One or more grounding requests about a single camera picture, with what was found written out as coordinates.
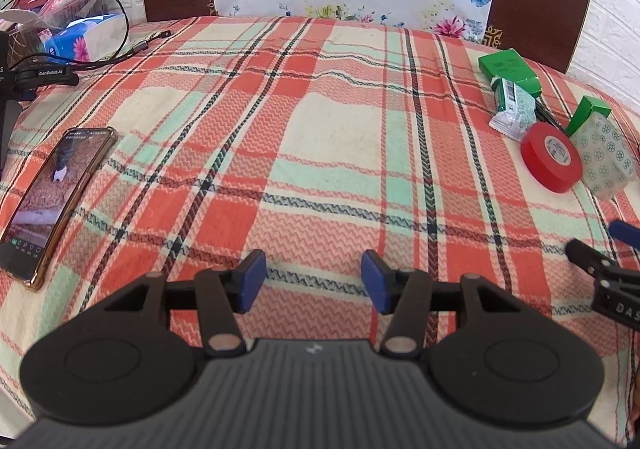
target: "candy wrapper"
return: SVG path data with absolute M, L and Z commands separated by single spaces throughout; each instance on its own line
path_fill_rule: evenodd
M 492 89 L 497 112 L 489 126 L 521 142 L 529 127 L 536 123 L 536 99 L 507 79 L 496 79 Z

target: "green packaging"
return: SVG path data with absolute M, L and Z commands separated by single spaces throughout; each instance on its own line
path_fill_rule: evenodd
M 497 112 L 489 127 L 521 142 L 536 123 L 536 99 L 511 80 L 497 79 L 492 88 Z
M 609 105 L 604 100 L 597 96 L 583 96 L 580 104 L 578 104 L 578 109 L 575 110 L 569 125 L 566 127 L 567 135 L 572 136 L 573 133 L 578 131 L 580 126 L 589 120 L 591 113 L 594 111 L 607 118 L 611 113 L 611 108 L 609 108 Z
M 492 84 L 496 77 L 500 77 L 515 82 L 534 98 L 542 93 L 540 79 L 513 48 L 482 56 L 478 59 L 478 65 Z

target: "green box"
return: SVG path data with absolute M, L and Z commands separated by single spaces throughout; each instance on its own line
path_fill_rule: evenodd
M 580 104 L 578 104 L 578 109 L 575 110 L 569 125 L 566 127 L 567 135 L 572 136 L 573 133 L 578 131 L 580 126 L 587 121 L 594 111 L 599 112 L 599 114 L 607 118 L 611 113 L 611 108 L 609 108 L 609 105 L 604 100 L 597 96 L 583 96 Z
M 489 82 L 500 77 L 519 85 L 534 98 L 542 93 L 540 79 L 513 48 L 484 55 L 478 59 L 478 65 Z

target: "smartphone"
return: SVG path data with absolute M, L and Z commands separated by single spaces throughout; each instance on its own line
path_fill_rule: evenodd
M 118 139 L 113 127 L 69 129 L 38 171 L 0 239 L 0 270 L 31 290 L 92 174 Z

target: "pink flower print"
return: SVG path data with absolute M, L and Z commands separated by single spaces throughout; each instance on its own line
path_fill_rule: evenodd
M 79 37 L 74 41 L 74 59 L 76 61 L 90 61 L 89 50 L 86 49 L 84 37 Z
M 434 28 L 436 34 L 446 35 L 449 37 L 462 37 L 465 32 L 465 23 L 460 21 L 458 16 L 453 19 L 443 19 Z

